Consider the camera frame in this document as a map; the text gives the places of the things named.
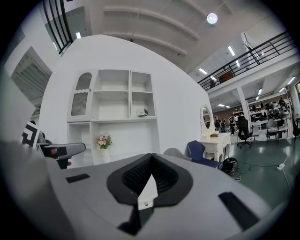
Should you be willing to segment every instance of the black office chair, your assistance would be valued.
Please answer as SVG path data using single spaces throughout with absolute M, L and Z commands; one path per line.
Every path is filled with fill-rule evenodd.
M 236 122 L 236 126 L 239 129 L 239 138 L 241 140 L 244 140 L 243 142 L 238 142 L 238 145 L 241 144 L 240 148 L 242 148 L 243 145 L 247 144 L 250 147 L 252 146 L 252 142 L 247 142 L 247 139 L 250 138 L 253 134 L 253 132 L 251 131 L 251 133 L 249 132 L 248 129 L 248 120 L 245 119 L 245 117 L 243 118 L 239 118 L 239 120 Z
M 295 142 L 297 136 L 300 135 L 300 128 L 298 128 L 293 115 L 292 115 L 292 133 L 295 136 L 295 139 L 294 139 L 294 142 Z

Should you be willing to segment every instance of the balcony railing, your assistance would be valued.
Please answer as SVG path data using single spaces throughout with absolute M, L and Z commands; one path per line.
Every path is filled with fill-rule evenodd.
M 295 47 L 296 44 L 289 33 L 283 32 L 220 67 L 198 84 L 207 91 Z
M 43 7 L 48 26 L 56 44 L 55 46 L 58 47 L 58 54 L 62 55 L 66 48 L 73 42 L 66 17 L 64 1 L 59 0 L 58 3 L 58 0 L 43 0 Z M 52 21 L 49 20 L 49 11 L 51 12 Z

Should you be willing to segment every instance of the desk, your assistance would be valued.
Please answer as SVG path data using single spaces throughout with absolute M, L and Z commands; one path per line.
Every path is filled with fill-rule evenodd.
M 206 153 L 214 154 L 215 161 L 222 162 L 224 160 L 224 148 L 226 148 L 226 152 L 230 157 L 230 133 L 220 133 L 219 137 L 211 137 L 210 139 L 200 140 L 199 142 L 205 146 Z

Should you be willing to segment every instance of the curved white wall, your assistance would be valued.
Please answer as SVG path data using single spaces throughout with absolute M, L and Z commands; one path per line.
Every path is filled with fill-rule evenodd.
M 185 72 L 140 45 L 105 35 L 77 39 L 56 65 L 42 101 L 39 126 L 53 143 L 67 142 L 67 109 L 78 70 L 124 69 L 151 74 L 161 152 L 201 137 L 207 93 Z

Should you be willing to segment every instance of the office chair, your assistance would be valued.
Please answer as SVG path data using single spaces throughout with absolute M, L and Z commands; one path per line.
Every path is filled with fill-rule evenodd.
M 294 116 L 292 115 L 292 133 L 295 136 L 294 142 L 296 141 L 297 136 L 300 135 L 300 128 L 296 125 Z
M 279 143 L 278 132 L 279 132 L 278 124 L 273 119 L 269 119 L 267 123 L 267 134 L 266 134 L 267 144 L 271 136 L 275 136 L 275 141 L 278 139 L 278 143 Z
M 242 148 L 243 145 L 247 144 L 250 147 L 252 146 L 252 142 L 247 142 L 247 139 L 252 136 L 253 132 L 251 133 L 248 130 L 248 120 L 242 117 L 239 117 L 239 120 L 236 122 L 236 125 L 239 129 L 239 138 L 241 140 L 244 140 L 243 142 L 238 142 L 238 145 L 241 144 L 240 148 Z
M 187 144 L 187 154 L 192 159 L 192 162 L 217 168 L 219 166 L 219 162 L 204 158 L 204 151 L 205 146 L 196 140 Z

